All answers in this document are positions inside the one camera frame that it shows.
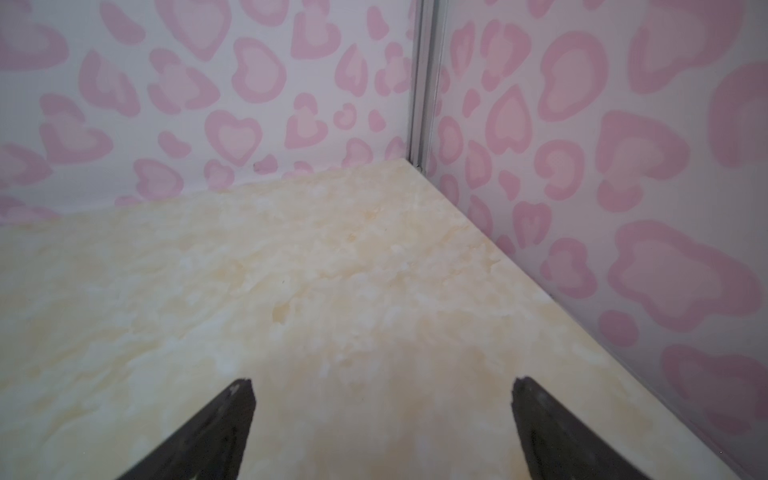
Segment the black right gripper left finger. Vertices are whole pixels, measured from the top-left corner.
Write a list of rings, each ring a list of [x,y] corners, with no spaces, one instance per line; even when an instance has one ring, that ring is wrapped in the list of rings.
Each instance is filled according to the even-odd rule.
[[[257,400],[237,379],[120,480],[237,479]]]

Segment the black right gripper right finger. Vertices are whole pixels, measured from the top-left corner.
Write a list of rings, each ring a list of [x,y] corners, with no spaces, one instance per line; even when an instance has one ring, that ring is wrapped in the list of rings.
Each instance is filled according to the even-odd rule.
[[[533,378],[517,378],[511,395],[533,479],[648,479]]]

